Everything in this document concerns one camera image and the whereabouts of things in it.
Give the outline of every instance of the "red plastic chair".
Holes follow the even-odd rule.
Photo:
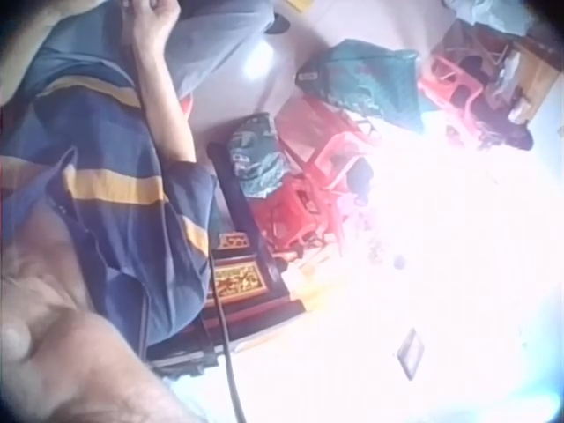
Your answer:
[[[312,197],[326,222],[323,237],[332,234],[343,254],[346,249],[345,216],[338,207],[338,200],[341,196],[351,195],[346,186],[346,174],[360,157],[375,152],[377,140],[364,134],[351,120],[331,111],[322,101],[313,98],[307,98],[307,101],[332,136],[319,145],[308,160],[303,160],[284,139],[280,139],[280,143],[311,185]]]
[[[447,111],[464,126],[472,137],[480,137],[481,130],[471,111],[472,102],[484,92],[484,86],[465,70],[444,57],[434,56],[431,75],[422,75],[418,86],[421,91],[439,108]],[[451,100],[456,89],[464,86],[470,90],[470,96],[460,110]]]
[[[377,140],[364,134],[350,119],[331,111],[322,101],[309,97],[307,102],[332,136],[317,146],[307,160],[303,160],[284,139],[280,139],[280,143],[318,189],[344,194],[348,192],[344,185],[346,173],[360,157],[375,152]]]
[[[265,199],[250,202],[256,223],[277,252],[305,246],[312,237],[323,238],[327,227],[323,205],[308,181],[293,174]]]

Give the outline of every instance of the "black object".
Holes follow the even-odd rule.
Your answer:
[[[268,35],[279,35],[285,33],[290,29],[290,21],[279,13],[274,13],[274,22],[270,25],[264,33]]]
[[[215,302],[215,307],[218,311],[219,326],[221,328],[221,338],[223,344],[223,355],[226,358],[226,374],[227,374],[227,385],[229,386],[229,395],[231,396],[231,402],[233,403],[233,410],[235,413],[235,418],[237,423],[247,423],[245,419],[245,413],[241,405],[241,400],[239,399],[239,392],[237,391],[237,385],[235,383],[235,375],[233,371],[233,362],[231,361],[231,350],[229,349],[229,332],[227,330],[226,316],[223,312],[223,307],[221,307],[221,300],[219,299],[218,287],[215,283],[215,272],[213,268],[213,258],[212,252],[210,251],[210,266],[211,266],[211,291],[213,292],[213,302]]]
[[[364,157],[359,157],[346,173],[346,186],[363,203],[367,203],[374,170]]]

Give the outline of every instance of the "shirt sleeve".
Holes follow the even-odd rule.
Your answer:
[[[182,220],[189,244],[205,257],[216,179],[197,163],[177,162],[163,171],[168,201]]]

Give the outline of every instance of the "white floor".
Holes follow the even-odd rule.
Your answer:
[[[305,14],[283,3],[278,9],[292,21],[288,33],[249,42],[198,88],[191,123],[202,161],[205,145],[225,140],[241,118],[259,111],[276,114],[295,95],[296,70],[326,46],[354,38],[415,48],[425,56],[454,19],[440,0],[315,0]],[[448,166],[456,167],[451,161]],[[425,422],[473,422],[471,414],[464,414],[468,407],[506,395],[518,385],[511,377],[534,379],[546,371],[535,366],[545,355],[543,343],[558,337],[561,326],[522,323],[541,302],[527,295],[528,288],[556,286],[557,249],[550,245],[554,228],[544,212],[552,206],[541,197],[523,202],[523,189],[526,195],[536,189],[530,178],[523,179],[527,186],[509,186],[504,196],[513,200],[505,203],[496,188],[475,182],[474,176],[459,173],[458,180],[446,181],[447,173],[433,174],[430,183],[447,182],[444,204],[436,203],[436,190],[430,197],[420,191],[410,199],[420,201],[411,208],[414,215],[423,210],[434,220],[433,226],[420,224],[429,215],[412,221],[420,229],[419,244],[412,246],[420,260],[402,280],[380,275],[384,285],[374,286],[371,294],[366,287],[352,289],[338,313],[319,315],[284,338],[237,354],[236,378],[250,423],[393,423],[421,415],[427,416]],[[441,212],[434,214],[437,208]],[[531,222],[543,224],[542,232]],[[513,288],[515,294],[507,297]],[[403,309],[411,313],[402,316]],[[393,353],[414,322],[427,351],[416,382],[408,383]],[[540,326],[552,335],[539,335]],[[529,343],[529,355],[522,355],[521,343]],[[523,362],[530,365],[523,367]],[[182,379],[174,390],[188,403],[196,400],[217,418],[212,421],[234,421],[221,368]],[[453,417],[460,410],[462,416]]]

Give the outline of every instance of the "leg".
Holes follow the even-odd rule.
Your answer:
[[[80,64],[116,69],[131,83],[120,52],[122,15],[118,0],[59,23],[40,48],[22,83],[25,96],[40,92],[60,72]]]
[[[274,20],[271,0],[207,0],[181,20],[167,44],[167,64],[180,99],[186,97],[247,39]]]

